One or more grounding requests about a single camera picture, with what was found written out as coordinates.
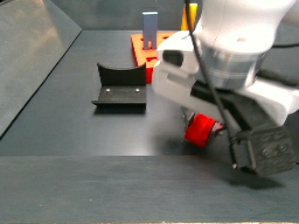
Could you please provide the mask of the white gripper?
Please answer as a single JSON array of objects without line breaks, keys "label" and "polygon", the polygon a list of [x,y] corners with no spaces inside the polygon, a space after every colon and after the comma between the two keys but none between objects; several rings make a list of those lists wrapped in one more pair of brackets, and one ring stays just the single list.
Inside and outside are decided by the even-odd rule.
[{"label": "white gripper", "polygon": [[[163,59],[166,50],[182,53],[182,65],[177,66]],[[158,47],[158,59],[154,66],[154,91],[187,109],[223,121],[218,107],[191,96],[193,85],[201,67],[194,55],[193,40],[187,31],[178,31]],[[246,86],[235,93],[254,99],[275,124],[282,126],[290,114],[299,110],[299,89],[278,84],[271,80],[254,77],[254,69],[249,71]]]}]

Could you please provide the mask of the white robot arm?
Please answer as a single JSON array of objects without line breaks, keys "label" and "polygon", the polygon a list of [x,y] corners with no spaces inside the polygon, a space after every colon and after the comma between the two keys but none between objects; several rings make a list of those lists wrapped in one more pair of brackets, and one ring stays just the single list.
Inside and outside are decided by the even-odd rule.
[{"label": "white robot arm", "polygon": [[179,31],[158,47],[154,91],[219,119],[217,107],[191,95],[207,70],[215,88],[254,99],[283,125],[299,110],[299,90],[257,77],[283,21],[299,25],[299,0],[203,0],[194,34]]}]

